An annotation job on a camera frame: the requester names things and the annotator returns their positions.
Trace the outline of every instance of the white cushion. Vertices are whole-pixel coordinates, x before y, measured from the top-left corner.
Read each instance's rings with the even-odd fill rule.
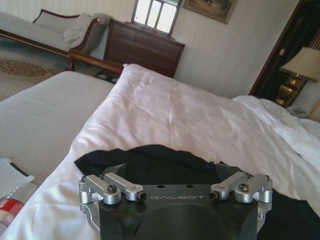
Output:
[[[77,17],[63,18],[43,12],[34,23],[62,35],[65,30],[77,23]]]
[[[63,37],[66,42],[72,43],[76,41],[84,31],[86,31],[86,26],[90,17],[87,13],[82,13],[76,21],[75,25],[70,26],[67,30],[64,31]]]

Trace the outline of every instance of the silver metal bracket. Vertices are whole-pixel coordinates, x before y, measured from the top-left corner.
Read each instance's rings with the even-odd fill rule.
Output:
[[[133,184],[114,172],[123,172],[125,165],[119,165],[106,169],[102,176],[84,176],[79,181],[80,210],[86,214],[87,221],[91,228],[100,233],[99,209],[95,201],[101,201],[107,205],[115,205],[121,202],[121,193],[125,198],[133,202],[143,202],[147,195],[144,187]]]
[[[257,232],[264,225],[266,213],[272,209],[272,180],[264,174],[254,177],[244,172],[236,172],[221,183],[213,184],[209,196],[214,201],[226,200],[234,191],[235,199],[240,203],[249,204],[255,199],[258,203]]]

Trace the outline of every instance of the telephone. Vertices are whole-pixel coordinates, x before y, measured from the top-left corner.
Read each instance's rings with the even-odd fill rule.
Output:
[[[296,116],[300,119],[306,119],[309,116],[309,112],[307,112],[301,106],[289,106],[286,110],[291,113],[291,115]]]

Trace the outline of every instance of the patterned carpet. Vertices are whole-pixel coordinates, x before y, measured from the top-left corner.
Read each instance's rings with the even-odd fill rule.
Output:
[[[67,59],[0,37],[0,102],[64,71]],[[77,63],[77,72],[99,69]]]

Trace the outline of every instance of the table lamp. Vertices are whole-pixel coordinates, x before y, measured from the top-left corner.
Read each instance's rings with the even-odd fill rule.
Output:
[[[290,77],[281,85],[275,102],[288,107],[307,81],[316,83],[320,80],[320,51],[303,47],[294,58],[280,68],[280,71],[289,74]]]

